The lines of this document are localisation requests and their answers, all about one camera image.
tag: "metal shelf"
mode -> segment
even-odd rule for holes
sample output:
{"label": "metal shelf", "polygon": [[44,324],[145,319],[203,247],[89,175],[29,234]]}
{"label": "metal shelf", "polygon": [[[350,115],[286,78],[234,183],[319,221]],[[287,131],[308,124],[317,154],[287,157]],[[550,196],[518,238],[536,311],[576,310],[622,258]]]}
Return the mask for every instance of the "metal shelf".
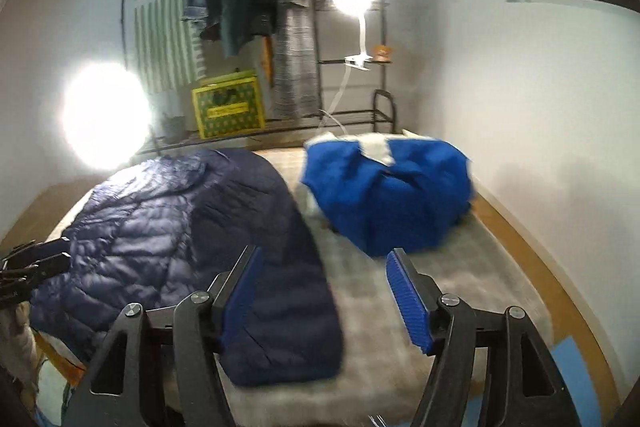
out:
{"label": "metal shelf", "polygon": [[[344,58],[332,58],[331,60],[320,60],[319,64],[342,64],[344,65]],[[378,64],[380,66],[388,66],[392,64],[389,60],[365,60],[365,64]]]}
{"label": "metal shelf", "polygon": [[[333,113],[334,118],[338,118],[338,121],[343,126],[350,125],[371,125],[371,123],[375,120],[378,123],[390,123],[392,126],[394,125],[393,117],[388,116],[384,112],[379,109],[357,109],[350,111],[336,111]],[[168,143],[165,142],[163,138],[157,138],[156,143],[153,140],[148,140],[142,149],[136,153],[136,155],[143,154],[159,154],[163,151],[169,151],[172,149],[180,149],[183,147],[197,146],[203,145],[206,143],[219,142],[223,140],[229,140],[234,138],[252,138],[255,136],[263,136],[265,134],[274,134],[279,132],[291,132],[291,131],[304,131],[304,130],[313,130],[318,128],[318,123],[320,121],[320,116],[309,115],[305,117],[305,120],[313,119],[313,122],[300,124],[298,126],[291,126],[291,120],[267,120],[267,125],[265,129],[244,133],[244,134],[233,134],[233,135],[225,135],[211,138],[200,138],[200,135],[197,132],[190,132],[188,137],[176,142],[176,143]],[[323,127],[338,127],[338,124],[332,121],[330,118],[324,119],[325,124]]]}
{"label": "metal shelf", "polygon": [[[382,3],[379,0],[374,0],[373,3],[371,3],[371,8],[369,8],[367,11],[379,12],[381,7]],[[333,12],[338,11],[338,9],[335,7],[334,2],[331,0],[318,0],[316,1],[316,11]]]}

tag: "lamp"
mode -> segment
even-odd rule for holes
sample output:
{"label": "lamp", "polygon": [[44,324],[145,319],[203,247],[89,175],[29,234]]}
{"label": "lamp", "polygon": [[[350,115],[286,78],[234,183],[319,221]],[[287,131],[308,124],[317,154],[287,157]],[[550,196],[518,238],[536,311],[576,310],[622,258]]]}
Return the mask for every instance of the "lamp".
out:
{"label": "lamp", "polygon": [[371,8],[373,0],[333,0],[335,7],[341,12],[357,17],[360,21],[360,54],[351,55],[350,57],[344,57],[345,63],[348,66],[358,68],[359,70],[366,70],[364,63],[371,57],[367,55],[366,49],[366,24],[364,20],[364,13]]}
{"label": "lamp", "polygon": [[119,64],[90,64],[65,93],[63,128],[88,165],[111,169],[145,142],[151,115],[138,78]]}

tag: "metal screw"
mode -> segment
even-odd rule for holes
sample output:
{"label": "metal screw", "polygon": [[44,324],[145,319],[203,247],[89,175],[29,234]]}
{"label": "metal screw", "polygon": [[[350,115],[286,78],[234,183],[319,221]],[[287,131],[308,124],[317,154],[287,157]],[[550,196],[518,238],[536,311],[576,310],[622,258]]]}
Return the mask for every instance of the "metal screw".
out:
{"label": "metal screw", "polygon": [[440,301],[442,301],[442,304],[445,306],[457,306],[460,304],[460,297],[453,295],[453,293],[445,293],[440,297]]}
{"label": "metal screw", "polygon": [[140,306],[137,302],[127,304],[124,308],[124,314],[127,315],[127,317],[135,317],[141,311],[142,311],[142,306]]}
{"label": "metal screw", "polygon": [[194,304],[202,304],[203,302],[207,302],[210,296],[208,292],[193,292],[191,294],[191,302]]}
{"label": "metal screw", "polygon": [[512,306],[511,308],[509,308],[509,314],[514,319],[523,319],[525,317],[525,315],[526,315],[524,310],[522,308],[520,308],[519,306]]}

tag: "blue mat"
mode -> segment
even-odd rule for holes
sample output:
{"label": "blue mat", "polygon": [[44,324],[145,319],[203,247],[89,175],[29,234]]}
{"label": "blue mat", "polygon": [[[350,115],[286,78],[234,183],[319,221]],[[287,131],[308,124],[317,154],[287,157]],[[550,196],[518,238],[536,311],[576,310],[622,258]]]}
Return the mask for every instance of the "blue mat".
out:
{"label": "blue mat", "polygon": [[[601,427],[600,405],[598,395],[593,388],[587,366],[580,355],[574,338],[568,337],[551,349],[551,356],[556,361],[562,378],[569,388],[569,394],[574,401],[575,410],[580,418],[582,427]],[[466,405],[463,427],[476,427],[480,419],[482,396],[476,396]]]}

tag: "white cable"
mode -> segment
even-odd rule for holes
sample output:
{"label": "white cable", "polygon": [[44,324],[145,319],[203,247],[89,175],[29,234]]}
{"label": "white cable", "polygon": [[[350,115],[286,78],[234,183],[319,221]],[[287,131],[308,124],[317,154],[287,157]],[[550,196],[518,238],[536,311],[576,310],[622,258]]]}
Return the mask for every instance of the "white cable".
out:
{"label": "white cable", "polygon": [[[366,23],[365,23],[365,20],[364,20],[364,13],[362,15],[360,15],[358,20],[360,21],[360,56],[368,58],[369,55],[367,55],[367,45],[366,45],[367,26],[366,26]],[[325,111],[323,109],[320,110],[325,115],[327,115],[329,118],[331,118],[333,121],[335,121],[335,123],[337,123],[340,126],[340,128],[342,129],[342,132],[344,134],[347,134],[346,129],[344,128],[344,126],[339,121],[337,121],[334,118],[333,113],[335,111],[335,108],[338,107],[338,104],[340,103],[340,99],[344,95],[344,91],[347,89],[347,84],[349,83],[349,77],[350,76],[351,76],[351,67],[349,65],[345,65],[345,67],[344,67],[344,77],[342,78],[342,83],[340,84],[340,89],[338,89],[338,92],[335,94],[334,99],[332,100],[331,105],[329,106],[329,110],[328,111]],[[322,120],[320,121],[320,123],[318,125],[318,131],[320,131],[320,129],[321,129],[321,127],[323,125],[324,125],[324,117],[322,117]]]}
{"label": "white cable", "polygon": [[[347,88],[347,84],[349,82],[349,77],[351,75],[351,67],[349,66],[345,66],[344,67],[344,77],[342,78],[342,83],[340,84],[340,89],[338,90],[338,92],[335,94],[334,99],[331,102],[331,105],[329,106],[329,110],[325,111],[323,109],[321,109],[320,111],[325,113],[325,115],[327,115],[329,118],[331,118],[333,121],[337,122],[342,131],[347,134],[346,129],[342,126],[342,124],[340,122],[338,122],[334,116],[333,116],[333,112],[335,111],[335,108],[338,107],[338,103],[340,102],[340,99],[342,98],[343,94],[344,94],[344,90]],[[322,120],[320,121],[319,125],[318,125],[318,131],[320,131],[320,128],[324,125],[324,117],[322,117]]]}
{"label": "white cable", "polygon": [[335,123],[337,123],[340,126],[340,129],[342,129],[342,134],[347,134],[347,130],[344,128],[344,126],[334,117],[334,115],[327,113],[327,111],[325,111],[324,109],[321,109],[320,112],[323,112],[325,115],[327,115],[329,118],[331,118],[333,121],[335,121]]}
{"label": "white cable", "polygon": [[367,25],[364,22],[364,13],[359,17],[360,20],[360,54],[367,55]]}

